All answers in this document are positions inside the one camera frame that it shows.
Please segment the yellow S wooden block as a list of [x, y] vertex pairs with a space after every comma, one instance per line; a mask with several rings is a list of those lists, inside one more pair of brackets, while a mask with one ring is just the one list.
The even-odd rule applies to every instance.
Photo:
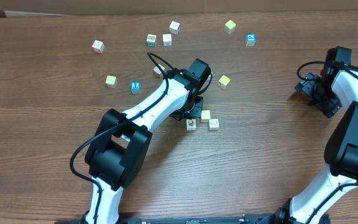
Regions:
[[202, 123], [208, 122], [211, 119], [211, 111], [210, 110], [202, 110], [200, 121]]

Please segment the red bird yellow block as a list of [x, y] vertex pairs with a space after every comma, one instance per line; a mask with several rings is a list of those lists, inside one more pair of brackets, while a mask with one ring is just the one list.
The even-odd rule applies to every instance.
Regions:
[[196, 120], [195, 119], [188, 119], [186, 121], [186, 130], [187, 131], [195, 131], [196, 130]]

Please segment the engraved plain wooden block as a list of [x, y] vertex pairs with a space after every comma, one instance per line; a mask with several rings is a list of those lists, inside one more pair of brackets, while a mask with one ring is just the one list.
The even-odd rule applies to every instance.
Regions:
[[210, 131], [217, 131], [219, 129], [219, 120], [217, 118], [209, 119], [208, 124]]

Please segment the yellow top duck block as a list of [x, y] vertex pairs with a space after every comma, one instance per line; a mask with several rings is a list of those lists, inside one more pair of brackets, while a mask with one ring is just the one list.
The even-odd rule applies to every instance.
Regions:
[[221, 78], [218, 80], [218, 86], [222, 89], [226, 89], [230, 81], [231, 79], [229, 77], [222, 75]]

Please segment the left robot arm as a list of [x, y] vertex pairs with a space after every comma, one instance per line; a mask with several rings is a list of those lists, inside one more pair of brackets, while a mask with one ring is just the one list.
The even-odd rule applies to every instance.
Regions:
[[104, 114], [85, 155], [93, 196], [81, 223], [117, 223], [123, 190], [139, 173], [153, 130], [167, 117], [200, 118], [201, 94], [212, 76], [209, 65], [196, 59], [189, 69], [166, 71], [161, 85], [137, 106]]

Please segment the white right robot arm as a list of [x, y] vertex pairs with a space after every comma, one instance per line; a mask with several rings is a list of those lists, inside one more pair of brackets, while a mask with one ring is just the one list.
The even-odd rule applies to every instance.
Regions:
[[300, 77], [295, 86], [327, 118], [340, 109], [345, 113], [326, 143], [322, 171], [262, 223], [329, 223], [326, 212], [358, 188], [358, 67], [351, 64], [351, 55], [345, 47], [329, 49], [320, 74]]

